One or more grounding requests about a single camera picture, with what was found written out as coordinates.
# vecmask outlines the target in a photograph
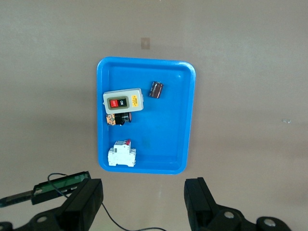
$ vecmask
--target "black cable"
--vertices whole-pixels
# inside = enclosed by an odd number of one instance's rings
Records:
[[[63,174],[63,173],[51,173],[48,175],[47,179],[48,179],[48,183],[62,196],[65,196],[66,198],[68,198],[68,196],[64,195],[64,193],[62,193],[56,186],[54,186],[54,184],[50,181],[50,176],[52,175],[62,175],[62,176],[67,176],[66,174]],[[150,227],[150,228],[144,228],[144,229],[140,229],[140,230],[127,230],[125,228],[123,228],[122,226],[120,226],[109,214],[107,208],[105,207],[105,205],[103,204],[102,202],[102,206],[104,207],[108,217],[110,218],[110,220],[116,224],[119,228],[123,229],[124,231],[145,231],[145,230],[161,230],[161,231],[167,231],[167,230],[164,230],[162,228],[159,228],[159,227]]]
[[[127,230],[127,229],[123,228],[122,226],[120,226],[118,223],[116,223],[115,220],[113,220],[113,218],[110,216],[110,214],[109,214],[107,208],[105,207],[105,205],[103,204],[103,202],[102,202],[102,206],[104,207],[104,209],[105,209],[105,211],[106,211],[108,217],[110,218],[110,220],[112,220],[112,222],[113,222],[114,224],[116,224],[119,228],[121,228],[121,229],[123,229],[123,230],[125,230],[125,231],[144,231],[144,230],[161,230],[161,231],[167,231],[167,230],[164,230],[164,229],[159,228],[159,227],[150,227],[150,228],[145,228],[145,229],[140,229],[140,230]]]
[[[66,198],[68,198],[67,195],[64,195],[63,192],[61,192],[56,186],[54,186],[54,184],[50,181],[50,177],[53,176],[53,175],[61,175],[61,176],[67,176],[66,174],[63,174],[63,173],[57,173],[57,172],[54,172],[54,173],[51,173],[48,175],[47,177],[47,180],[48,180],[48,183],[51,184],[51,186],[62,196],[65,196]]]

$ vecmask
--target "miniature circuit breaker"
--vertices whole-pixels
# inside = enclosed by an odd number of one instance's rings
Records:
[[[130,148],[130,140],[117,141],[108,152],[109,166],[127,165],[134,167],[136,163],[136,149]]]

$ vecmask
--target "screw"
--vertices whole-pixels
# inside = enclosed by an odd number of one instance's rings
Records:
[[[265,219],[264,224],[270,226],[270,227],[275,227],[276,223],[272,219]]]
[[[41,223],[41,222],[44,222],[46,220],[47,220],[47,217],[46,216],[42,216],[39,219],[37,219],[37,223]]]
[[[290,124],[291,120],[290,119],[282,119],[282,122]]]
[[[225,215],[226,218],[229,218],[229,219],[234,218],[234,214],[232,212],[229,212],[229,211],[225,212],[224,215]]]

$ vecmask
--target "beige wall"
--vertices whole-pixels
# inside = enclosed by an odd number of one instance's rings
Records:
[[[184,181],[204,177],[217,203],[250,221],[274,216],[307,230],[307,11],[305,0],[0,1],[0,197],[51,172],[89,170],[124,227],[184,231]],[[109,55],[194,65],[182,174],[98,165],[96,65]],[[3,208],[0,220],[20,226],[62,202]],[[119,230],[103,209],[91,227],[98,230]]]

